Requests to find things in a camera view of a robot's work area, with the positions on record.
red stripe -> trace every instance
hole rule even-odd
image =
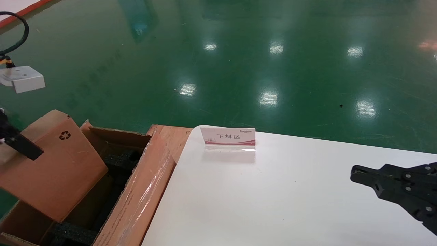
[[[23,16],[25,14],[28,14],[31,11],[34,11],[35,9],[37,9],[37,8],[39,8],[41,6],[43,6],[44,4],[46,4],[46,3],[50,2],[50,1],[51,0],[41,0],[41,1],[38,1],[38,2],[36,2],[34,4],[31,4],[31,5],[27,6],[24,9],[18,11],[16,14],[18,14],[20,16]],[[14,20],[16,20],[15,17],[9,16],[8,18],[0,21],[0,28],[5,27],[7,24],[13,22]]]
[[[209,141],[205,141],[205,144],[221,144],[221,145],[255,145],[255,140],[250,140],[250,141],[246,141],[246,142],[241,142],[241,143],[216,143],[216,142],[209,142]]]

recycling symbol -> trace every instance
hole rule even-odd
[[[71,134],[68,131],[63,131],[61,135],[59,136],[60,140],[69,139],[71,137]]]

green epoxy floor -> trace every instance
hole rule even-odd
[[[58,109],[139,132],[255,127],[437,153],[436,10],[434,0],[59,1],[28,18],[27,42],[10,53],[47,88],[0,87],[0,106],[21,128]],[[21,32],[3,30],[0,49]],[[15,198],[0,198],[1,216]]]

sign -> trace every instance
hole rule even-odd
[[[205,144],[255,146],[255,128],[203,127]]]

black cable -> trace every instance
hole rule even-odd
[[[8,12],[8,11],[0,11],[0,15],[12,15],[12,16],[16,17],[17,19],[19,19],[24,24],[24,33],[23,33],[23,36],[21,37],[21,39],[17,43],[15,43],[14,45],[12,45],[11,47],[9,47],[5,50],[0,50],[0,58],[1,58],[2,56],[6,56],[7,53],[20,47],[26,41],[27,37],[29,36],[29,25],[27,24],[27,22],[24,18],[22,18],[21,16],[19,16],[16,13],[12,13],[12,12]]]

